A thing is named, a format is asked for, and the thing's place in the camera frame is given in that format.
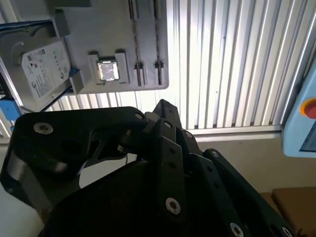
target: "white label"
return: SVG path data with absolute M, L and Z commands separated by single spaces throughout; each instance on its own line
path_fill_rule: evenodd
M 22 68 L 33 98 L 39 100 L 68 79 L 70 63 L 59 41 L 25 53 Z

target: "aluminum profile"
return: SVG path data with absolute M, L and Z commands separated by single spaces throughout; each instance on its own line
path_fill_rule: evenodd
M 279 136 L 315 57 L 316 1 L 166 2 L 168 89 L 67 95 L 48 111 L 146 112 L 165 99 L 199 141 Z

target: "gray panel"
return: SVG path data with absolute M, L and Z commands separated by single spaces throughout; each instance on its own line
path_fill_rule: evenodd
M 167 37 L 165 1 L 159 2 L 158 19 L 159 55 L 167 69 Z M 148 90 L 168 87 L 168 76 L 162 85 L 156 83 L 154 64 L 157 61 L 154 1 L 131 0 L 134 18 L 130 17 L 126 0 L 95 0 L 91 8 L 64 8 L 70 29 L 66 44 L 72 66 L 81 70 L 84 88 L 80 93 L 104 93 L 117 91 Z M 138 60 L 143 64 L 143 78 L 139 83 L 134 68 Z M 97 54 L 99 59 L 115 59 L 116 53 L 125 52 L 126 65 L 119 66 L 120 81 L 97 84 L 89 68 L 88 54 Z

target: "bolt head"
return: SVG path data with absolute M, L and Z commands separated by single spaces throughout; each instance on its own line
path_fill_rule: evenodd
M 219 157 L 219 155 L 217 154 L 217 152 L 215 152 L 215 151 L 212 151 L 212 155 L 214 156 L 214 157 Z
M 169 124 L 168 122 L 164 122 L 164 125 L 166 125 L 167 127 L 171 128 L 171 124 Z
M 33 129 L 35 132 L 43 135 L 48 135 L 54 131 L 53 127 L 46 122 L 38 122 L 34 124 Z
M 192 134 L 189 133 L 189 132 L 186 132 L 186 136 L 187 136 L 188 138 L 192 138 L 192 137 L 193 137 Z
M 179 215 L 181 212 L 181 206 L 178 201 L 172 197 L 168 197 L 165 202 L 165 206 L 169 212 L 174 215 Z
M 138 119 L 143 119 L 143 116 L 137 113 L 135 114 L 135 117 L 137 117 Z

